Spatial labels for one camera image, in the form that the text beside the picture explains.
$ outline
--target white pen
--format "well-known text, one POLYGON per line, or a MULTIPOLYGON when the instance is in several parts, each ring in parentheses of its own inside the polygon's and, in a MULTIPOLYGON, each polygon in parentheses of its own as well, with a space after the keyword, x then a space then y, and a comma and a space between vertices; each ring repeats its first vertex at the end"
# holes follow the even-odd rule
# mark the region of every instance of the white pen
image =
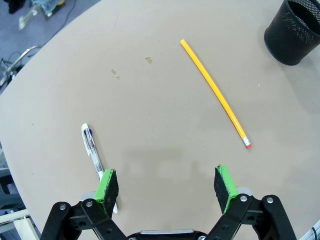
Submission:
MULTIPOLYGON (((85 146, 85 150, 88 153, 88 156, 91 156, 96 174, 98 175, 99 180, 101 181, 104 175, 104 168, 102 167, 99 155, 97 153, 96 145, 94 142, 94 138, 92 137, 92 131, 89 128, 87 123, 84 123, 81 126, 82 138, 85 146)), ((114 204, 113 212, 118 213, 117 204, 114 204)))

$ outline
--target beige tabletop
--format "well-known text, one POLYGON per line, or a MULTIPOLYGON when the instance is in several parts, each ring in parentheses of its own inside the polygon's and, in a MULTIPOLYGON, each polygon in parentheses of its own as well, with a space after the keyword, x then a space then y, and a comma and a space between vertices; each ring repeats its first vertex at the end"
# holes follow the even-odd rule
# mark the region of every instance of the beige tabletop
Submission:
MULTIPOLYGON (((0 97, 0 140, 40 231, 55 202, 75 205, 98 187, 81 137, 88 123, 103 166, 117 170, 113 219, 126 235, 208 233, 221 216, 218 164, 257 198, 279 196, 297 237, 307 232, 320 219, 320 52, 296 66, 270 55, 263 36, 280 5, 103 0, 43 47, 0 97), (215 79, 251 150, 181 39, 215 79)), ((235 239, 257 237, 242 226, 235 239)))

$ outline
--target pencil holder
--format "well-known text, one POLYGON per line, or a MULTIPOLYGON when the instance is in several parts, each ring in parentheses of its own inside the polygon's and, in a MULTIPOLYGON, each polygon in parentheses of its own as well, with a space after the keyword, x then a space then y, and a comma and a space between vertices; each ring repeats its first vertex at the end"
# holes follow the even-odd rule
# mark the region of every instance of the pencil holder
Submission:
POLYGON ((317 0, 284 0, 264 32, 269 52, 279 62, 296 65, 320 44, 317 0))

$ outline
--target floor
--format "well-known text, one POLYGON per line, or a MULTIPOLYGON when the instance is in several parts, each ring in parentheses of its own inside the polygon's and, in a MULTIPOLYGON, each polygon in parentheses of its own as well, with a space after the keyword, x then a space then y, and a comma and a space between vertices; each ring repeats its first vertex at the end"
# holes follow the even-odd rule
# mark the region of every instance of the floor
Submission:
MULTIPOLYGON (((61 28, 69 12, 70 14, 65 26, 97 2, 99 0, 66 0, 65 5, 49 20, 46 20, 42 14, 39 14, 24 29, 19 31, 19 18, 29 11, 30 0, 26 0, 23 8, 14 14, 9 14, 8 4, 0 0, 0 58, 14 61, 19 56, 18 53, 14 52, 22 53, 34 45, 44 45, 61 28), (74 1, 76 1, 75 7, 70 12, 74 1)), ((25 57, 22 63, 26 64, 30 58, 25 57)), ((0 239, 19 240, 20 237, 18 232, 13 229, 0 234, 0 239)))

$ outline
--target pen clip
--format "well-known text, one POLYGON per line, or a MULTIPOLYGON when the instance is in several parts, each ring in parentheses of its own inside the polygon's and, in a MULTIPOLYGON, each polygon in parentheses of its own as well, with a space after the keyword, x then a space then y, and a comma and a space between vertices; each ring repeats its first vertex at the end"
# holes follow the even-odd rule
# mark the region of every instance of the pen clip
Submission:
POLYGON ((88 124, 84 123, 81 126, 81 133, 82 133, 82 138, 83 138, 85 150, 88 153, 88 156, 90 156, 90 148, 89 148, 88 136, 86 135, 86 130, 90 130, 90 129, 89 129, 88 124))

